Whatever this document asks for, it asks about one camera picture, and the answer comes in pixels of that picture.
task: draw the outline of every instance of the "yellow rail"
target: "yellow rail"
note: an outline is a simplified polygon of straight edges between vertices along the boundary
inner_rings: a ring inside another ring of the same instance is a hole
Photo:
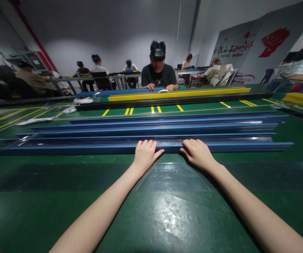
[[[195,91],[183,91],[183,92],[162,92],[162,93],[149,93],[149,94],[135,94],[126,96],[110,96],[108,100],[114,101],[126,101],[126,100],[141,100],[141,99],[159,99],[159,98],[175,98],[175,97],[194,97],[194,96],[209,96],[220,94],[232,94],[232,93],[247,93],[250,88],[228,88],[228,89],[210,89],[210,90],[195,90]]]

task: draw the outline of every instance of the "red stripe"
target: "red stripe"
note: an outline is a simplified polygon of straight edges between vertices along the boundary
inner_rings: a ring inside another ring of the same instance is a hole
[[[54,65],[54,63],[52,62],[51,58],[49,57],[49,55],[47,54],[46,50],[44,49],[44,47],[42,46],[42,44],[40,43],[39,39],[37,38],[37,36],[35,35],[35,33],[33,32],[32,28],[30,27],[30,25],[28,24],[25,16],[23,15],[23,13],[21,12],[20,8],[18,7],[17,3],[19,4],[18,1],[10,1],[13,5],[13,7],[16,9],[16,11],[18,12],[18,15],[20,16],[21,20],[24,22],[26,28],[28,29],[28,31],[30,32],[30,34],[32,35],[33,39],[36,41],[36,43],[38,44],[40,50],[43,52],[45,58],[47,59],[47,61],[50,63],[50,65],[52,66],[52,68],[54,69],[54,71],[58,72],[56,66]]]

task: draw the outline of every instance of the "white cloth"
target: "white cloth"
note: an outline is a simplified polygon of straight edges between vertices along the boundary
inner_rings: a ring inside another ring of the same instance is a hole
[[[127,70],[133,70],[133,71],[135,71],[135,70],[137,70],[138,68],[135,66],[135,64],[132,64],[131,65],[131,68],[128,68],[128,66],[127,66],[127,64],[126,64],[126,66],[124,67],[124,69],[123,69],[123,71],[127,71]]]
[[[183,63],[182,63],[182,70],[183,68],[189,68],[190,67],[190,62],[187,62],[187,60],[184,60]]]
[[[105,67],[99,65],[95,65],[91,72],[106,72],[107,75],[109,75],[109,71]]]
[[[293,74],[303,74],[303,60],[293,63],[281,72],[281,75],[285,78]]]

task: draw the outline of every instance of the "yellow tray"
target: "yellow tray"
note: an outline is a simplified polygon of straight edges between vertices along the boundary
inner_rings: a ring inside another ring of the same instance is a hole
[[[159,99],[159,98],[175,98],[175,97],[194,97],[194,96],[209,96],[209,95],[221,95],[221,94],[233,94],[233,93],[247,93],[251,88],[240,89],[211,89],[202,91],[189,91],[189,92],[162,92],[143,95],[128,95],[122,97],[108,97],[110,102],[114,101],[127,101],[127,100],[142,100],[142,99]]]
[[[303,93],[287,93],[282,100],[303,105]]]

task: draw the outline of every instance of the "beige shirt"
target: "beige shirt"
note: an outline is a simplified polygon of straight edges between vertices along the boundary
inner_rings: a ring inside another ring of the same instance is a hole
[[[45,77],[22,69],[17,71],[15,73],[15,76],[20,79],[23,79],[29,86],[31,86],[35,90],[36,93],[42,95],[46,93],[47,88],[43,85],[43,83],[46,82]]]

